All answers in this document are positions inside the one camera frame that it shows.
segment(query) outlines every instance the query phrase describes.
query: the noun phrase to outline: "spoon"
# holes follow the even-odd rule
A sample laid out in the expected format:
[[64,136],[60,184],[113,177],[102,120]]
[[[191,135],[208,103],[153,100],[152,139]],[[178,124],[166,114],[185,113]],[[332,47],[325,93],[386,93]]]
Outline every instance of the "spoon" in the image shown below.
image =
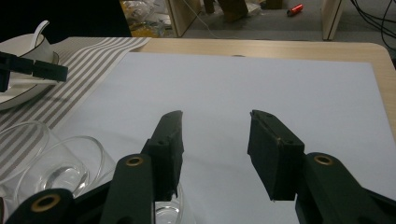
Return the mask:
[[33,34],[32,42],[30,43],[29,50],[35,48],[38,37],[41,35],[41,32],[44,30],[44,28],[46,28],[48,24],[50,24],[49,21],[42,21],[40,24],[38,24],[37,28],[35,28],[35,33]]

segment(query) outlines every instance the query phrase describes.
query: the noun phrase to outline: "white plate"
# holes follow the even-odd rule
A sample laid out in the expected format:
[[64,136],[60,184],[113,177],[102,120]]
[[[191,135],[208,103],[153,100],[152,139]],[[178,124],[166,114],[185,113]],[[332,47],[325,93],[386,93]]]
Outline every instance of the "white plate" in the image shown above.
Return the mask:
[[[0,51],[15,54],[22,58],[39,60],[47,63],[59,62],[59,56],[51,50],[50,43],[41,35],[39,37],[39,44],[32,50],[29,50],[33,34],[20,35],[0,43]],[[11,73],[10,82],[12,79],[37,79],[36,77],[26,76],[19,73]],[[0,110],[9,109],[13,106],[20,105],[40,92],[44,91],[49,85],[47,84],[18,84],[8,87],[6,92],[0,92]]]

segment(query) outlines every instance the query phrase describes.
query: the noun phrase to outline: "white paper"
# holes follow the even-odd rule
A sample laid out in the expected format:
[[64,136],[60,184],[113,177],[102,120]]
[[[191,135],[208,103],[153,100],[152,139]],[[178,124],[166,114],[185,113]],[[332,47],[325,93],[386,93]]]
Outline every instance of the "white paper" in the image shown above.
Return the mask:
[[181,183],[197,223],[298,223],[295,202],[271,202],[251,164],[252,109],[396,199],[396,147],[368,63],[128,53],[57,134],[96,137],[117,161],[182,110]]

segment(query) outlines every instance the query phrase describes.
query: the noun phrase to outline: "black cable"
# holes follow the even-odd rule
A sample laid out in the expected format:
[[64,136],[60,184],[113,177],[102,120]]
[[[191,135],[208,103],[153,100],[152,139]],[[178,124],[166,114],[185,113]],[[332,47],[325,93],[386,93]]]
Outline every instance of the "black cable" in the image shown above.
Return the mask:
[[396,3],[396,0],[390,0],[389,4],[387,6],[387,9],[384,13],[384,16],[382,18],[373,16],[369,13],[366,13],[365,11],[363,11],[361,9],[361,7],[359,6],[359,3],[357,0],[351,0],[352,5],[358,10],[359,14],[361,15],[361,17],[370,25],[374,26],[375,29],[379,30],[381,32],[381,38],[382,41],[384,42],[384,44],[392,50],[396,50],[396,48],[391,47],[385,40],[384,35],[388,35],[392,38],[396,38],[396,33],[394,33],[393,31],[391,31],[390,29],[388,29],[387,27],[385,27],[385,21],[386,22],[392,22],[392,23],[396,23],[396,21],[392,21],[392,20],[387,20],[386,16],[388,14],[389,8],[391,3],[394,2]]
[[373,16],[373,15],[371,15],[371,14],[368,14],[368,13],[366,13],[365,11],[363,11],[363,10],[361,9],[361,7],[359,6],[357,0],[351,0],[351,2],[352,2],[352,4],[353,4],[353,6],[355,6],[355,8],[358,10],[359,14],[361,14],[361,17],[362,17],[367,23],[369,23],[370,25],[374,26],[374,28],[376,28],[378,31],[383,32],[385,35],[389,35],[389,36],[391,36],[391,37],[393,37],[393,38],[396,38],[396,33],[392,32],[390,29],[388,29],[388,28],[386,28],[386,27],[383,27],[383,26],[381,25],[381,23],[379,23],[379,21],[382,22],[383,18],[375,17],[375,16]]
[[396,50],[396,48],[391,47],[391,46],[387,43],[387,41],[385,40],[385,37],[384,37],[384,32],[383,32],[384,23],[385,23],[385,17],[387,17],[388,10],[389,10],[390,5],[392,4],[392,2],[395,2],[395,3],[396,3],[396,0],[390,0],[390,1],[389,1],[387,10],[385,10],[385,13],[384,13],[384,18],[382,19],[382,23],[381,23],[381,38],[382,38],[382,41],[384,42],[384,44],[385,44],[389,49]]

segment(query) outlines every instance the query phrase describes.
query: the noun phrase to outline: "glass cup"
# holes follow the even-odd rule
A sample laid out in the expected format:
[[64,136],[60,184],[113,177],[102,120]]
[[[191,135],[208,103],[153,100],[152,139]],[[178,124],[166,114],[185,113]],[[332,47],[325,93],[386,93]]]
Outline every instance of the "glass cup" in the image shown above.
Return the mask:
[[181,184],[170,202],[155,203],[156,224],[195,224],[194,215],[186,200]]
[[23,172],[14,203],[20,205],[35,193],[54,188],[69,189],[77,197],[115,165],[95,138],[67,138],[36,157]]
[[36,120],[25,121],[0,132],[0,198],[4,203],[4,217],[15,208],[13,193],[23,171],[40,153],[59,142],[46,124]]

